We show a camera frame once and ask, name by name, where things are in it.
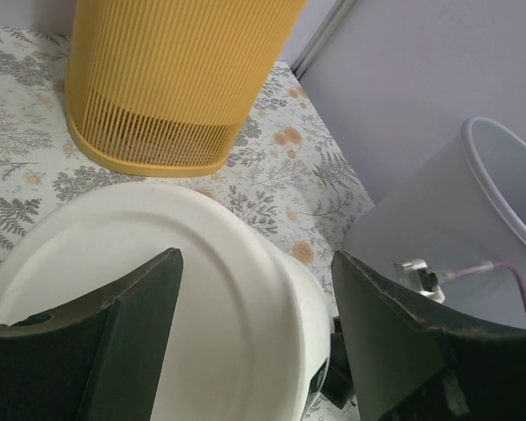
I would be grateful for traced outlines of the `yellow mesh basket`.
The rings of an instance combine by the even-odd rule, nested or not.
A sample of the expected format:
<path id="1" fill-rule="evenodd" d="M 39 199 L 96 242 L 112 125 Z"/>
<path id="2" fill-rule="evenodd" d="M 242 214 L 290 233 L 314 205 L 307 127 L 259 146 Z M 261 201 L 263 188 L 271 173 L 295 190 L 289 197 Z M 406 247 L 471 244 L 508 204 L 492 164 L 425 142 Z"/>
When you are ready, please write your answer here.
<path id="1" fill-rule="evenodd" d="M 129 175 L 223 166 L 301 1 L 80 1 L 65 78 L 78 148 Z"/>

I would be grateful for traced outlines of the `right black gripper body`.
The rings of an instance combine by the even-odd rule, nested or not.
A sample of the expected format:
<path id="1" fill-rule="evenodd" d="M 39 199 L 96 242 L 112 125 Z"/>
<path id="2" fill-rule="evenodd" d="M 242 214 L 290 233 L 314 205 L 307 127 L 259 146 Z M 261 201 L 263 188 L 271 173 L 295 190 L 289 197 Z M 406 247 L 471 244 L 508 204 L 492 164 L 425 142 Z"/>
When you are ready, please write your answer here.
<path id="1" fill-rule="evenodd" d="M 344 408 L 354 397 L 354 386 L 340 318 L 333 318 L 333 326 L 331 356 L 322 394 L 336 407 Z"/>

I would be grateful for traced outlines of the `cream white bin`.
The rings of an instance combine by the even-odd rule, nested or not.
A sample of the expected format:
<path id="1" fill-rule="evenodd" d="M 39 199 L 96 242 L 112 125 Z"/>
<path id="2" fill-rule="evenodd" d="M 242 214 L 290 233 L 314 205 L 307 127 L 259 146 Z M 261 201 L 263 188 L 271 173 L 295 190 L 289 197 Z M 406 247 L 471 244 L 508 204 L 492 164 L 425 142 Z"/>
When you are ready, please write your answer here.
<path id="1" fill-rule="evenodd" d="M 127 182 L 45 217 L 0 265 L 0 324 L 102 287 L 170 247 L 183 272 L 152 419 L 302 419 L 330 357 L 321 287 L 191 189 Z"/>

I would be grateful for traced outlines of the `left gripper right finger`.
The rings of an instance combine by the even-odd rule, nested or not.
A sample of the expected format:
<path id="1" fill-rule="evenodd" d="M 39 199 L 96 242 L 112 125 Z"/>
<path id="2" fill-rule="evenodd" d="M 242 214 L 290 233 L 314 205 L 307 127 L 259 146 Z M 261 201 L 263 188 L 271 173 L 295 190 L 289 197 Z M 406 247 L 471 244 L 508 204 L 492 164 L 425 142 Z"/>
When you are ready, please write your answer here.
<path id="1" fill-rule="evenodd" d="M 526 330 L 468 316 L 350 254 L 331 263 L 364 420 L 526 420 Z"/>

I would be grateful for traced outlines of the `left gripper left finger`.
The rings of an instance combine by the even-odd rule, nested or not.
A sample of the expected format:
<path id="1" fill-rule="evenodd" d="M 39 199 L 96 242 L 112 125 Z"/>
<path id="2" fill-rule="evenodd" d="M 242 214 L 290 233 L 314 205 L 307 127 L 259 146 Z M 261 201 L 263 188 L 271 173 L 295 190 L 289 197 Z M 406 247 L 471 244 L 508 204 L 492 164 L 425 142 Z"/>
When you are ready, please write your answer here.
<path id="1" fill-rule="evenodd" d="M 168 248 L 72 301 L 0 324 L 0 420 L 150 418 L 183 258 Z"/>

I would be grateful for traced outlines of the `translucent grey bin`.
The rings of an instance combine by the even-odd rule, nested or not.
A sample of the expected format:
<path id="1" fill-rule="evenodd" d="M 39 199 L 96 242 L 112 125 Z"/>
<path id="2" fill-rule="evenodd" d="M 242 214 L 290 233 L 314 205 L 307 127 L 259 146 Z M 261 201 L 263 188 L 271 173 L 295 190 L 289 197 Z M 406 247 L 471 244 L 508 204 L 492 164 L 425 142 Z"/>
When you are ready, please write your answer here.
<path id="1" fill-rule="evenodd" d="M 526 143 L 489 118 L 458 137 L 345 233 L 344 249 L 387 277 L 394 263 L 436 270 L 493 263 L 442 286 L 454 310 L 526 328 Z"/>

